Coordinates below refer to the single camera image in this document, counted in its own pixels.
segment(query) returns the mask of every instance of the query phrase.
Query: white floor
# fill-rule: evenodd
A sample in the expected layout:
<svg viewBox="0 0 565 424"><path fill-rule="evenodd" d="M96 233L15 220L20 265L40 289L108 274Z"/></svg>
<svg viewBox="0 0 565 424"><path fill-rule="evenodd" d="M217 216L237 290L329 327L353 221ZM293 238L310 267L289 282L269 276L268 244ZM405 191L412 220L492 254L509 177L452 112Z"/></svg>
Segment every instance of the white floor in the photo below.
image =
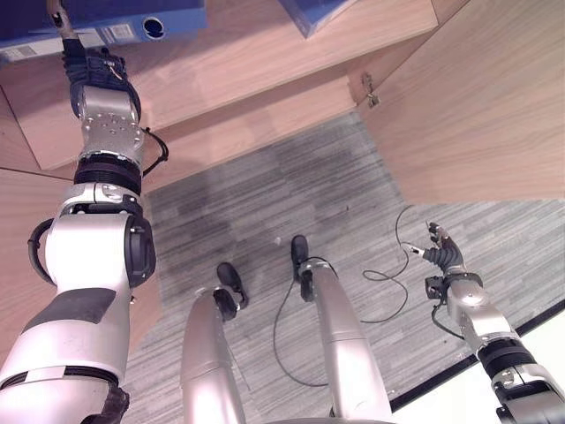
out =
<svg viewBox="0 0 565 424"><path fill-rule="evenodd" d="M536 361L565 387L565 312L540 325L523 337ZM490 379L480 364L463 371L411 404L398 410L399 424L500 424L496 408L500 404L490 389Z"/></svg>

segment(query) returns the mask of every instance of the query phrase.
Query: door hinge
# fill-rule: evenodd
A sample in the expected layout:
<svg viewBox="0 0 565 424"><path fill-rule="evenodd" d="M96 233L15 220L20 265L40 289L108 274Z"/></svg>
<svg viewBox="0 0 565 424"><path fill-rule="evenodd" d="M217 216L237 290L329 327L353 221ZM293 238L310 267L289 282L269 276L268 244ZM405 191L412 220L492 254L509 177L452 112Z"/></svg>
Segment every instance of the door hinge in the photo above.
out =
<svg viewBox="0 0 565 424"><path fill-rule="evenodd" d="M369 108L374 108L380 103L380 98L376 93L374 93L373 78L371 77L370 73L363 72L363 74L361 75L361 84L365 89L365 98L369 103Z"/></svg>

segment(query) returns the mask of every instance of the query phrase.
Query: robotic hand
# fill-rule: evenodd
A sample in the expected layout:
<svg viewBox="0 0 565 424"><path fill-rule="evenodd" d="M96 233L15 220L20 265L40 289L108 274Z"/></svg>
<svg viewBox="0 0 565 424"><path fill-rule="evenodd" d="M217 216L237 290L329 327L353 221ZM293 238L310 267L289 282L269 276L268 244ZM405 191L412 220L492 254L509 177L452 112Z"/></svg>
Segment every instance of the robotic hand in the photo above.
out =
<svg viewBox="0 0 565 424"><path fill-rule="evenodd" d="M440 301L432 319L442 327L435 321L435 313L441 305L447 305L449 316L463 333L462 337L456 336L469 344L492 381L491 387L501 403L496 410L501 421L565 422L561 388L491 303L480 277L467 271L463 255L448 232L437 223L430 223L428 230L436 247L423 249L408 244L408 248L443 272L442 276L426 278L427 297Z"/></svg>
<svg viewBox="0 0 565 424"><path fill-rule="evenodd" d="M0 422L115 424L130 340L132 288L154 272L151 226L139 204L141 107L124 60L85 50L60 1L49 14L63 38L71 102L85 140L55 218L30 238L30 260L56 296L23 329L0 371ZM38 257L39 237L47 270Z"/></svg>

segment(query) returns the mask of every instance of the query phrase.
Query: cabinet door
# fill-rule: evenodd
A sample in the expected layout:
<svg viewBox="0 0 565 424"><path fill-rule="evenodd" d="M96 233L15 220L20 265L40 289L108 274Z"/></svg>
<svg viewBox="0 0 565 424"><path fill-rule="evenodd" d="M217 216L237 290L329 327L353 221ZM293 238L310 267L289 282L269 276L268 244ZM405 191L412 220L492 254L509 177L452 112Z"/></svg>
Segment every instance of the cabinet door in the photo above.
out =
<svg viewBox="0 0 565 424"><path fill-rule="evenodd" d="M563 197L564 9L471 0L359 106L408 202Z"/></svg>

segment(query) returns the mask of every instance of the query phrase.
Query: silver robot leg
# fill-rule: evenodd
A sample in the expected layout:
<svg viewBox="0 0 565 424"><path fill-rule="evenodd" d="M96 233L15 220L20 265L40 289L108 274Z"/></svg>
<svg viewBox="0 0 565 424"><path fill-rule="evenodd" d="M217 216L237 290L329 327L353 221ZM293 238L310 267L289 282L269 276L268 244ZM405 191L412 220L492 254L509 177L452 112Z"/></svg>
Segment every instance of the silver robot leg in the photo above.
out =
<svg viewBox="0 0 565 424"><path fill-rule="evenodd" d="M245 423L214 290L201 293L188 316L181 388L186 424Z"/></svg>
<svg viewBox="0 0 565 424"><path fill-rule="evenodd" d="M343 287L329 264L304 262L300 275L312 273L313 297L329 388L336 417L346 420L387 420L392 416L380 371Z"/></svg>

